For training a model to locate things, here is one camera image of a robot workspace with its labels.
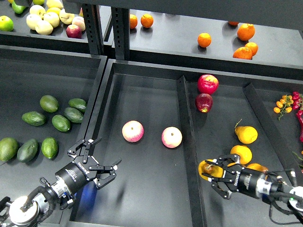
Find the upper shelf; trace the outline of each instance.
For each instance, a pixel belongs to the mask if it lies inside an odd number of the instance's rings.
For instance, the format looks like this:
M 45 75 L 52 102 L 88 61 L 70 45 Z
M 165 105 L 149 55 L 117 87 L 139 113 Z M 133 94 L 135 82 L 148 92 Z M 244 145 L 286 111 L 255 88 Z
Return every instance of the upper shelf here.
M 67 0 L 116 8 L 148 10 L 160 13 L 249 22 L 281 28 L 303 30 L 303 4 L 285 0 Z

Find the tray divider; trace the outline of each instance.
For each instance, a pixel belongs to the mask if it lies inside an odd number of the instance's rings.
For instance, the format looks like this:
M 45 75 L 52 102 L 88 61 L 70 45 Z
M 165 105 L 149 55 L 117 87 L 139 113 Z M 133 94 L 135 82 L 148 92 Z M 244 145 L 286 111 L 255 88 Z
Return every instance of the tray divider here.
M 189 106 L 189 91 L 184 76 L 177 80 L 177 92 L 180 112 L 181 131 L 183 135 L 184 159 L 187 171 L 189 202 L 193 227 L 206 227 L 206 213 L 200 177 L 197 172 L 198 159 L 193 119 Z
M 254 111 L 257 119 L 259 120 L 262 128 L 264 129 L 265 134 L 267 135 L 272 147 L 276 151 L 276 154 L 285 170 L 291 168 L 294 169 L 296 173 L 296 178 L 298 185 L 303 185 L 303 174 L 298 166 L 294 155 L 291 152 L 291 147 L 283 139 L 282 134 L 279 132 L 278 128 L 275 126 L 270 114 L 265 111 L 266 107 L 262 102 L 261 97 L 258 95 L 253 84 L 250 83 L 243 88 L 244 94 Z M 291 179 L 289 172 L 286 173 L 288 178 Z

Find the lime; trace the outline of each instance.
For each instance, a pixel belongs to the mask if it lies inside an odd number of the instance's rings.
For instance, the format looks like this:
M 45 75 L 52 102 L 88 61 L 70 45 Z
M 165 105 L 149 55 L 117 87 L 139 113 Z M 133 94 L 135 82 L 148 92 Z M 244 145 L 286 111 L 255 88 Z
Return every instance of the lime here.
M 14 29 L 14 22 L 7 16 L 0 17 L 0 30 L 11 32 Z
M 53 158 L 58 153 L 58 143 L 53 137 L 46 138 L 41 145 L 41 151 L 47 158 Z
M 18 142 L 14 138 L 3 138 L 0 141 L 0 160 L 6 162 L 12 159 L 17 154 L 18 147 Z
M 42 96 L 40 99 L 40 106 L 47 112 L 53 113 L 56 112 L 59 108 L 58 100 L 50 95 Z

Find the orange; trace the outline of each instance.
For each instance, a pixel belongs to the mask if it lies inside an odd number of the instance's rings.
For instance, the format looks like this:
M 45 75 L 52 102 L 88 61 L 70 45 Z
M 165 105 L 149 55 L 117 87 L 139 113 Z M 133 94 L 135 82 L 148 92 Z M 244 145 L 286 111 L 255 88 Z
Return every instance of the orange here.
M 240 47 L 233 53 L 233 58 L 252 59 L 252 51 L 248 47 Z
M 252 51 L 252 56 L 256 55 L 258 48 L 259 48 L 258 45 L 253 42 L 249 42 L 249 43 L 245 44 L 245 47 L 250 48 L 250 50 Z
M 206 173 L 206 174 L 211 175 L 213 177 L 222 177 L 223 176 L 223 169 L 221 167 L 210 166 L 208 163 L 205 162 L 205 160 L 203 160 L 199 164 L 198 172 L 204 180 L 208 180 L 208 178 L 206 176 L 203 176 L 202 173 Z
M 138 18 L 136 17 L 136 15 L 130 14 L 129 15 L 129 27 L 130 27 L 130 29 L 134 29 L 135 27 L 137 27 L 137 24 L 138 24 Z
M 237 35 L 242 41 L 248 41 L 255 34 L 255 27 L 252 24 L 243 24 L 239 27 Z
M 151 27 L 152 24 L 153 24 L 153 17 L 152 17 L 152 15 L 144 14 L 144 15 L 141 17 L 141 24 L 142 24 L 142 26 L 145 27 L 145 28 Z
M 212 38 L 208 33 L 201 33 L 198 36 L 198 44 L 201 47 L 208 47 L 212 42 Z
M 228 23 L 232 26 L 237 26 L 238 25 L 238 22 L 235 22 L 235 21 L 229 21 Z

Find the apple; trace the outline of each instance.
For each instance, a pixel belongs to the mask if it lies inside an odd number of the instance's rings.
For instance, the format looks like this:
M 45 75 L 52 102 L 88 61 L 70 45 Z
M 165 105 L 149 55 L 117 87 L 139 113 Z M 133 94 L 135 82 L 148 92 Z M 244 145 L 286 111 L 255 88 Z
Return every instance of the apple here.
M 59 16 L 54 12 L 45 13 L 43 20 L 49 22 L 53 27 L 58 27 L 60 23 Z
M 85 23 L 84 23 L 84 18 L 83 17 L 76 16 L 72 20 L 71 24 L 72 25 L 77 25 L 81 29 L 82 32 L 85 30 Z
M 43 19 L 44 13 L 46 13 L 46 10 L 42 6 L 39 6 L 39 5 L 33 5 L 29 9 L 29 14 L 37 14 L 39 17 L 41 17 L 41 19 Z
M 49 35 L 53 31 L 53 26 L 45 20 L 40 20 L 35 26 L 35 30 L 40 35 Z
M 42 20 L 41 17 L 37 14 L 29 14 L 27 16 L 27 26 L 32 29 L 35 30 L 36 29 L 36 24 L 38 21 Z
M 66 34 L 69 38 L 76 38 L 81 39 L 82 38 L 82 32 L 79 26 L 77 25 L 68 25 L 66 28 Z
M 62 9 L 59 13 L 60 20 L 66 25 L 70 25 L 75 15 L 73 13 L 66 13 L 65 9 Z
M 128 142 L 139 141 L 143 134 L 143 126 L 138 121 L 129 121 L 122 128 L 122 135 Z
M 176 127 L 168 127 L 162 133 L 162 143 L 168 148 L 176 148 L 182 142 L 182 133 Z
M 213 98 L 209 94 L 201 93 L 196 97 L 195 104 L 198 111 L 207 113 L 213 106 Z
M 198 80 L 198 90 L 200 93 L 207 93 L 211 95 L 219 86 L 219 81 L 216 77 L 210 74 L 200 76 Z
M 0 17 L 0 30 L 11 32 L 14 29 L 14 22 L 8 16 Z

